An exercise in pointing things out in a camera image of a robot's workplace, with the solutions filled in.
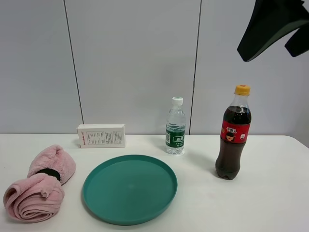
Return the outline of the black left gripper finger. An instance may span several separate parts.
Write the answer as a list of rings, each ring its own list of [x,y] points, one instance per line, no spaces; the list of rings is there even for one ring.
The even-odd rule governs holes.
[[[276,41],[308,24],[303,0],[257,0],[237,51],[245,62],[255,59]]]

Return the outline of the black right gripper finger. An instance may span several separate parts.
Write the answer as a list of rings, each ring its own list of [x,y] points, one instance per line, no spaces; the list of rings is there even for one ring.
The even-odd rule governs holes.
[[[309,50],[309,25],[299,28],[285,44],[285,48],[292,57],[297,57]]]

